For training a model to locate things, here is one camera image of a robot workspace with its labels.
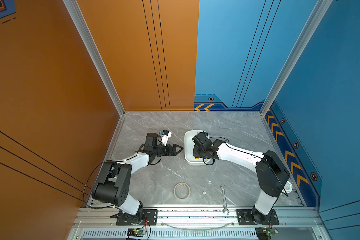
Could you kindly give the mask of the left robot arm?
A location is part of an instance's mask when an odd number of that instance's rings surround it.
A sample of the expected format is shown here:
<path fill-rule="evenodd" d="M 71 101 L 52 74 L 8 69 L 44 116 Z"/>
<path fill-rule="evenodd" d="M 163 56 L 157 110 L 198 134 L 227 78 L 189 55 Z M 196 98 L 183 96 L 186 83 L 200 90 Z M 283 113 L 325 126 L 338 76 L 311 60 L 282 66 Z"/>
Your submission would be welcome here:
<path fill-rule="evenodd" d="M 133 225 L 143 220 L 144 208 L 141 201 L 129 194 L 131 176 L 161 157 L 175 157 L 184 150 L 177 144 L 168 144 L 172 133 L 163 130 L 159 134 L 148 133 L 145 143 L 130 157 L 120 161 L 105 161 L 92 188 L 94 200 L 112 204 L 119 209 L 115 218 L 124 217 Z"/>

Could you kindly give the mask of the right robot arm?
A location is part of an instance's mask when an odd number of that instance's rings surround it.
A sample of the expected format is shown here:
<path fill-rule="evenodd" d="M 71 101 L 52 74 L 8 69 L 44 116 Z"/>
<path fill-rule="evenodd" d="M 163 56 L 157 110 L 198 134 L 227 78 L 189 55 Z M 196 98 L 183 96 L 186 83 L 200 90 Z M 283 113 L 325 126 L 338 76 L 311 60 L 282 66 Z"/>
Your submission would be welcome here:
<path fill-rule="evenodd" d="M 239 217 L 255 225 L 277 225 L 274 209 L 278 198 L 293 191 L 291 174 L 273 151 L 253 152 L 228 144 L 228 140 L 210 137 L 200 130 L 185 134 L 185 157 L 190 165 L 210 166 L 216 160 L 228 161 L 257 174 L 260 193 L 253 208 Z"/>

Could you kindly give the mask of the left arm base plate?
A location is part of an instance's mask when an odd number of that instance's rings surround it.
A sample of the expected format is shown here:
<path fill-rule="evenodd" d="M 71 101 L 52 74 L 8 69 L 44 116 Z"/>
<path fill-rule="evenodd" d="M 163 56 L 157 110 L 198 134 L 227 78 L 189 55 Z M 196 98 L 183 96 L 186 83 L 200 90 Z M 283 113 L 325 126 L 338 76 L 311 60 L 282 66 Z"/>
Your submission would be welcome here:
<path fill-rule="evenodd" d="M 157 209 L 143 209 L 139 210 L 136 215 L 127 213 L 119 213 L 116 225 L 117 226 L 143 226 L 146 221 L 150 226 L 155 226 L 158 220 Z"/>

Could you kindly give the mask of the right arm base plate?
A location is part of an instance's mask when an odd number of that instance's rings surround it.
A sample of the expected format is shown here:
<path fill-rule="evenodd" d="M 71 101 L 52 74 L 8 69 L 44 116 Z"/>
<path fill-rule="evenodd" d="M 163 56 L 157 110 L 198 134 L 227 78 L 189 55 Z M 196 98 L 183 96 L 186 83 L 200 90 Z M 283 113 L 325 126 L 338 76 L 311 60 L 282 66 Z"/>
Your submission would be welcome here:
<path fill-rule="evenodd" d="M 267 215 L 263 215 L 255 209 L 238 209 L 236 210 L 236 213 L 239 225 L 271 224 L 273 226 L 277 226 L 280 224 L 275 209 L 271 209 Z"/>

